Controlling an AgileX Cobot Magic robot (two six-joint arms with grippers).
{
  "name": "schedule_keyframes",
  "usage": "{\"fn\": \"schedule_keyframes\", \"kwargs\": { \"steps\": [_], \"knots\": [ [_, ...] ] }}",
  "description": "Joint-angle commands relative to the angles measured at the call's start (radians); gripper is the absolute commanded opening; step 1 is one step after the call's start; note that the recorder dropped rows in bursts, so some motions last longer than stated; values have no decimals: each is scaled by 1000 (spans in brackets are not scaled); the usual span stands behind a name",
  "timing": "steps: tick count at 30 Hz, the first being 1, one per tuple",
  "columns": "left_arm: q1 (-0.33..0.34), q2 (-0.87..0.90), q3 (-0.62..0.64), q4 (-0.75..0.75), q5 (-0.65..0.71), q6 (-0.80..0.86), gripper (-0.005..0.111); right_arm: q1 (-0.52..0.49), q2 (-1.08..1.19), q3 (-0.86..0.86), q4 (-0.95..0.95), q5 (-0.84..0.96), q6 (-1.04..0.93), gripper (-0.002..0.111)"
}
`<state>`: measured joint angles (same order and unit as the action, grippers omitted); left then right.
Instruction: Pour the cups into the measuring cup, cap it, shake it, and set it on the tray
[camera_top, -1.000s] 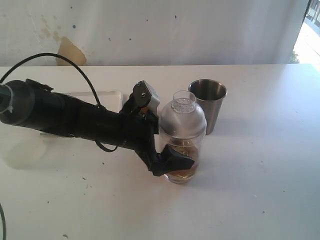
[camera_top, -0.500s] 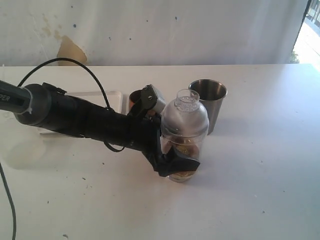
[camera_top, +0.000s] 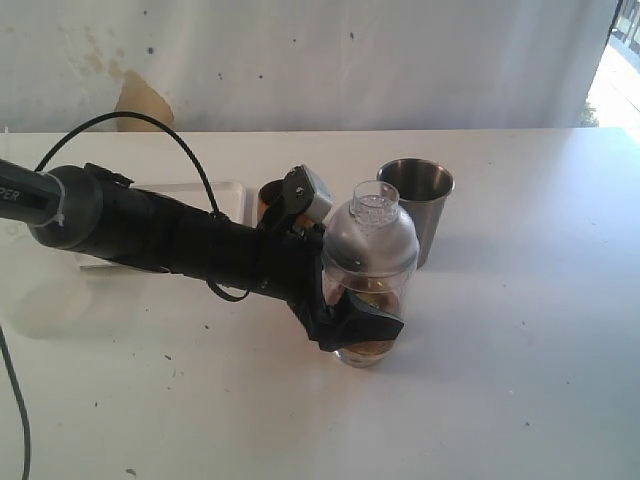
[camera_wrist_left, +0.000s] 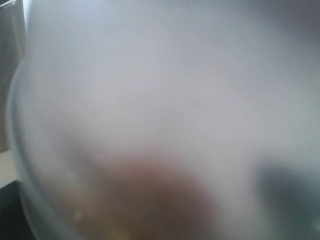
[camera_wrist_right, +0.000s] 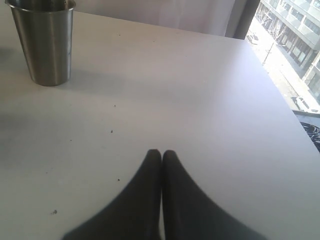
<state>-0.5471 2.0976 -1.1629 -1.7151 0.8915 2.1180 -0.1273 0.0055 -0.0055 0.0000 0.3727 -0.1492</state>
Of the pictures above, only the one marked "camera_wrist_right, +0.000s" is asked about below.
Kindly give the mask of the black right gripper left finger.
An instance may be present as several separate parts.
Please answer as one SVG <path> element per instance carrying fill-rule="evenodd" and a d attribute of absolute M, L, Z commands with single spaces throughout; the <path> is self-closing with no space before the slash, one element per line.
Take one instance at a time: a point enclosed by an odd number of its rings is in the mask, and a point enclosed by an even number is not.
<path fill-rule="evenodd" d="M 66 233 L 65 240 L 159 240 L 162 157 L 146 153 L 121 193 L 95 216 Z"/>

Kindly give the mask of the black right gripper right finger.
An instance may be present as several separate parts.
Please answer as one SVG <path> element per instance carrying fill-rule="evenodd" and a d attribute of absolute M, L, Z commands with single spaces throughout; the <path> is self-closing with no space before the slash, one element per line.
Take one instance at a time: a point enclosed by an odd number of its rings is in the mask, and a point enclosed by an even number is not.
<path fill-rule="evenodd" d="M 212 201 L 173 150 L 162 158 L 162 210 L 167 240 L 265 239 Z"/>

